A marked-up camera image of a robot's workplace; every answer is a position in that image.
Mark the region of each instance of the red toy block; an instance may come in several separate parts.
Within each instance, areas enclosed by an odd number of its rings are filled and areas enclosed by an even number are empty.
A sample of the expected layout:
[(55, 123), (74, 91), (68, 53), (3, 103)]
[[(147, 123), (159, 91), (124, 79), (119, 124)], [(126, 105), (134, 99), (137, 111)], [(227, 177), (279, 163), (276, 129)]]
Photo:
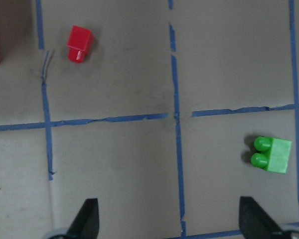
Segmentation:
[(67, 46), (70, 48), (68, 58), (71, 61), (82, 63), (88, 55), (94, 36), (89, 29), (73, 26)]

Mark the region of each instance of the red block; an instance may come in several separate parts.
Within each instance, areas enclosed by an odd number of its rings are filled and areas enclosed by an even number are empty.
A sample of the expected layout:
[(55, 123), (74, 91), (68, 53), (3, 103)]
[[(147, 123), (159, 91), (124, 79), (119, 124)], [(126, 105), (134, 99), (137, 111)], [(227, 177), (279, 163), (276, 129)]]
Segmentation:
[(73, 26), (67, 46), (70, 48), (68, 58), (71, 61), (81, 63), (85, 55), (88, 55), (94, 36), (89, 29)]

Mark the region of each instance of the green block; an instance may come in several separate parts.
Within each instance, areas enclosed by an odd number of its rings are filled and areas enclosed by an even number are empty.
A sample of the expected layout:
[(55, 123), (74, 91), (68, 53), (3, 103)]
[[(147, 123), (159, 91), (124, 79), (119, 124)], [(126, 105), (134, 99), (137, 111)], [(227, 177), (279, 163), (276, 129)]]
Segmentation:
[(259, 151), (251, 158), (255, 167), (269, 172), (286, 173), (292, 141), (259, 136), (254, 146)]

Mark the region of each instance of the tape strip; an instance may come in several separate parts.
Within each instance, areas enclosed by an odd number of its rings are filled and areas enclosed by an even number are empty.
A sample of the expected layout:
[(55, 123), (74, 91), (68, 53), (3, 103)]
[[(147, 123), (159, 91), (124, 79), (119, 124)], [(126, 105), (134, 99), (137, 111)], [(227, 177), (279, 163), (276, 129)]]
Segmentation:
[(168, 0), (168, 7), (169, 7), (170, 10), (173, 10), (173, 8), (174, 8), (173, 0)]
[(37, 25), (37, 31), (38, 31), (38, 45), (39, 45), (39, 49), (44, 50), (41, 0), (36, 0), (35, 6), (36, 6), (36, 25)]
[(49, 171), (49, 180), (53, 180), (53, 168), (52, 168), (52, 132), (51, 132), (51, 119), (49, 112), (49, 101), (46, 91), (46, 83), (45, 83), (45, 72), (47, 67), (47, 61), (49, 58), (49, 51), (46, 52), (44, 63), (42, 67), (42, 102), (43, 102), (43, 111), (44, 111), (44, 124), (45, 124), (45, 137), (46, 137), (46, 153), (48, 160), (48, 171)]
[(169, 24), (169, 42), (172, 51), (176, 51), (175, 31), (171, 24)]
[(23, 123), (23, 124), (0, 125), (0, 131), (34, 129), (34, 128), (45, 128), (45, 123)]
[[(298, 227), (299, 223), (289, 223), (288, 225)], [(241, 235), (240, 230), (233, 230), (233, 231), (224, 231), (224, 232), (217, 232), (217, 233), (207, 233), (201, 235), (192, 235), (186, 236), (187, 239), (210, 239), (210, 238), (222, 238), (222, 237), (231, 237)]]
[[(71, 120), (62, 120), (62, 121), (51, 121), (50, 126), (60, 127), (64, 125), (84, 125), (92, 122), (128, 122), (128, 121), (140, 121), (140, 120), (162, 120), (167, 117), (168, 114), (163, 113), (163, 114), (151, 114), (151, 115), (108, 117), (104, 119), (71, 119)], [(0, 131), (35, 129), (35, 128), (45, 128), (45, 123), (39, 122), (39, 123), (0, 125)]]
[(253, 113), (253, 112), (264, 112), (264, 111), (285, 111), (285, 110), (294, 110), (299, 108), (299, 105), (295, 104), (280, 106), (280, 107), (245, 107), (237, 110), (230, 109), (221, 109), (221, 110), (207, 110), (207, 111), (193, 111), (192, 117), (201, 117), (201, 116), (217, 116), (217, 115), (230, 115), (230, 114), (243, 114), (243, 113)]
[(299, 88), (298, 88), (298, 67), (296, 48), (296, 26), (295, 26), (295, 1), (289, 0), (290, 12), (290, 42), (293, 67), (294, 99), (295, 99), (295, 123), (296, 123), (296, 153), (297, 153), (297, 186), (299, 204)]
[(137, 116), (119, 116), (108, 117), (104, 119), (71, 119), (51, 122), (52, 127), (59, 127), (64, 125), (83, 125), (92, 122), (128, 122), (140, 120), (161, 120), (168, 116), (168, 114), (152, 114), (152, 115), (137, 115)]
[(183, 178), (183, 159), (181, 146), (181, 127), (179, 117), (179, 92), (178, 92), (178, 73), (177, 73), (177, 59), (171, 55), (172, 79), (174, 83), (174, 107), (175, 107), (175, 121), (176, 121), (176, 150), (177, 150), (177, 168), (178, 168), (178, 190), (179, 190), (179, 210), (181, 223), (181, 237), (186, 237), (186, 223), (185, 216), (185, 196), (184, 196), (184, 178)]
[(218, 233), (208, 233), (208, 234), (201, 234), (201, 235), (192, 235), (186, 236), (186, 239), (210, 239), (210, 238), (222, 238), (222, 237), (230, 237), (230, 236), (237, 236), (241, 235), (240, 230), (234, 231), (226, 231), (226, 232), (218, 232)]

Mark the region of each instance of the cardboard surface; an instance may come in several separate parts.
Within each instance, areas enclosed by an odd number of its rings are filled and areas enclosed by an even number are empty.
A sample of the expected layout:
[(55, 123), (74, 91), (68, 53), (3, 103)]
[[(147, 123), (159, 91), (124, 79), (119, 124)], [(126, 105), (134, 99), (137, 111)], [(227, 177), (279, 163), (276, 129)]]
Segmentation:
[[(0, 132), (0, 238), (64, 231), (90, 197), (99, 198), (99, 239), (179, 237), (172, 67), (187, 235), (237, 230), (240, 196), (253, 196), (278, 223), (298, 222), (294, 106), (192, 117), (193, 111), (294, 103), (288, 1), (174, 0), (172, 9), (167, 0), (40, 2), (0, 1), (0, 125), (40, 128)], [(295, 14), (299, 68), (299, 1)], [(82, 64), (67, 59), (73, 25), (97, 39)], [(46, 125), (39, 124), (46, 51), (49, 114), (60, 121), (51, 125), (50, 182)], [(78, 120), (158, 113), (167, 116)], [(293, 141), (286, 175), (248, 162), (259, 135)]]

